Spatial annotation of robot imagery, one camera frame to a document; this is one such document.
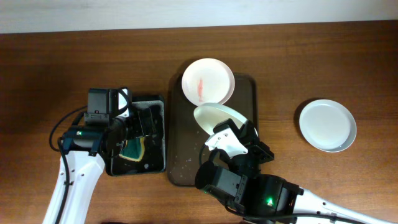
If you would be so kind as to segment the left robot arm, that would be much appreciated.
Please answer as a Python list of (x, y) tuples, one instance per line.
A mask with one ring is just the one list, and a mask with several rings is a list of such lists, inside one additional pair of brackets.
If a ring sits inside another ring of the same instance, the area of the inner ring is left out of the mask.
[(154, 134), (150, 109), (135, 109), (126, 87), (88, 92), (88, 104), (72, 112), (75, 119), (52, 150), (60, 168), (44, 223), (84, 223), (95, 186), (115, 158), (140, 162), (145, 137)]

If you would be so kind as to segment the white plate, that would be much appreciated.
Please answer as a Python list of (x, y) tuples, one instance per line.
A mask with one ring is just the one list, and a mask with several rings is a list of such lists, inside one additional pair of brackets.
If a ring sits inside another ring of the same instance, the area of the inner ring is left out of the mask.
[(333, 100), (314, 100), (305, 105), (300, 112), (298, 125), (305, 140), (324, 152), (346, 150), (357, 135), (354, 116)]
[(226, 103), (235, 88), (235, 77), (224, 62), (202, 58), (191, 63), (182, 75), (183, 94), (196, 106)]
[(193, 111), (198, 125), (210, 136), (217, 134), (238, 136), (239, 129), (248, 119), (236, 110), (217, 103), (204, 103)]

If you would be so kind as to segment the green yellow sponge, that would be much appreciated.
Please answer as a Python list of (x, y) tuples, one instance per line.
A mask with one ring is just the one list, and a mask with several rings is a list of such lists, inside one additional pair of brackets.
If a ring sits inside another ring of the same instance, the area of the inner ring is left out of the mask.
[(144, 141), (145, 137), (126, 140), (125, 146), (119, 153), (119, 157), (133, 162), (141, 161), (145, 153)]

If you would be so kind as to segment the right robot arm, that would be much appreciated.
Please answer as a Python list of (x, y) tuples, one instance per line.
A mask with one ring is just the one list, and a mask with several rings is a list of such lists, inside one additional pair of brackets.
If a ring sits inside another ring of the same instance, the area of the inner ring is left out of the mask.
[(238, 127), (232, 119), (218, 123), (205, 145), (195, 187), (249, 223), (381, 223), (380, 219), (335, 205), (260, 165), (274, 155), (251, 121)]

